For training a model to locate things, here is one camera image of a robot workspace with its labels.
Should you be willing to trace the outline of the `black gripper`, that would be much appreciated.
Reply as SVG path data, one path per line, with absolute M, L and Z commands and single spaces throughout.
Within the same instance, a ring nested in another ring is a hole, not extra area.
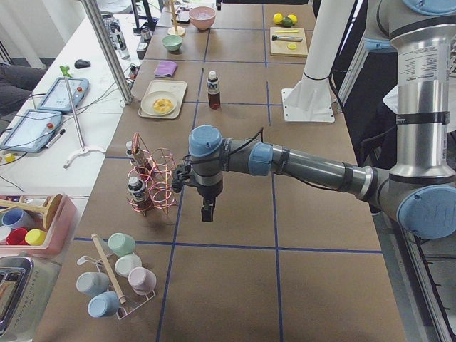
M 218 182 L 214 185 L 198 185 L 197 191 L 203 198 L 201 207 L 201 215 L 203 222 L 212 222 L 214 216 L 214 206 L 217 197 L 223 190 L 223 182 Z

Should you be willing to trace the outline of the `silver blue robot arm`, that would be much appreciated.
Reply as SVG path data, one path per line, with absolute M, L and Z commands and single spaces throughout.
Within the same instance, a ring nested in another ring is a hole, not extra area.
M 447 161 L 450 131 L 450 50 L 455 45 L 453 1 L 374 1 L 366 33 L 387 38 L 398 54 L 398 87 L 362 118 L 351 113 L 357 164 L 336 162 L 283 146 L 225 138 L 211 125 L 189 136 L 189 184 L 211 222 L 225 171 L 286 175 L 323 190 L 347 192 L 423 239 L 455 231 L 455 171 Z

